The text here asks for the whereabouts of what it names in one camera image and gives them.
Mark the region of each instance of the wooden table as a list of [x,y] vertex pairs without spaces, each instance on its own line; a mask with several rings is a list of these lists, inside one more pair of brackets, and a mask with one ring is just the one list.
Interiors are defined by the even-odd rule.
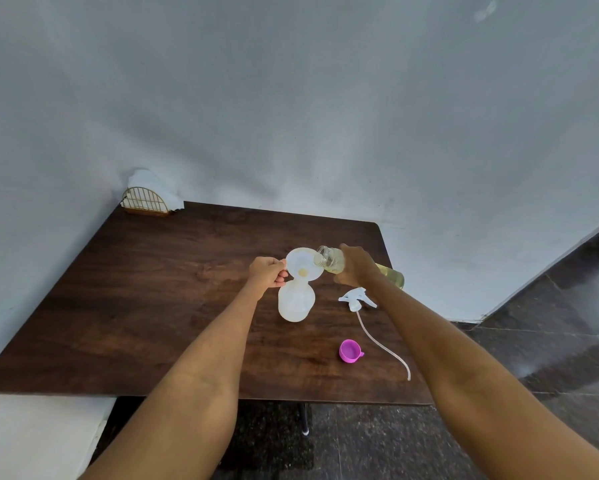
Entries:
[[[259,255],[296,247],[361,245],[390,260],[379,227],[186,202],[165,217],[115,209],[0,355],[0,392],[147,395],[199,332],[232,300]],[[259,302],[248,336],[240,397],[343,403],[430,404],[431,395],[382,310],[364,307],[373,344],[329,273],[311,282],[316,301],[298,323],[281,318],[277,291]],[[344,339],[365,352],[338,357]]]

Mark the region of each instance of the spray nozzle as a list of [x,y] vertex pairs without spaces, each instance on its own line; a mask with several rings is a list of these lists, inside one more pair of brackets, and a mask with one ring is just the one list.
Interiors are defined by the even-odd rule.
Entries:
[[343,297],[339,298],[339,301],[348,301],[348,307],[352,312],[359,312],[361,310],[361,303],[359,301],[365,301],[367,304],[376,308],[376,304],[373,303],[369,297],[366,296],[366,288],[355,288],[348,291]]

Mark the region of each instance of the dark tile floor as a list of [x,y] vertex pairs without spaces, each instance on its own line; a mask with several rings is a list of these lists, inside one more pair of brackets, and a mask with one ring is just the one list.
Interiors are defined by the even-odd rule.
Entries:
[[[599,448],[599,238],[477,327],[458,324],[554,414]],[[138,406],[120,398],[96,455]],[[213,478],[483,479],[430,407],[242,401]]]

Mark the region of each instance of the clear bottle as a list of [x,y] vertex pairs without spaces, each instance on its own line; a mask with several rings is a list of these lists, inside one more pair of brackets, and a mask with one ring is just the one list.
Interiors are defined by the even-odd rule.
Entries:
[[[328,248],[326,246],[320,246],[320,248],[317,250],[314,263],[315,265],[323,267],[329,273],[333,274],[341,273],[345,266],[342,250],[337,248]],[[381,264],[375,263],[375,265],[392,284],[394,284],[400,290],[404,288],[404,275],[402,273],[389,267],[382,266]]]

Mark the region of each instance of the pink cap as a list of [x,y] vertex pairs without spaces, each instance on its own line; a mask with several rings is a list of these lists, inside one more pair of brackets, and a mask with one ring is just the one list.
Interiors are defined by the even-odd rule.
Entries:
[[340,357],[344,362],[353,363],[357,362],[359,357],[363,357],[364,352],[361,351],[361,347],[355,340],[344,340],[340,345]]

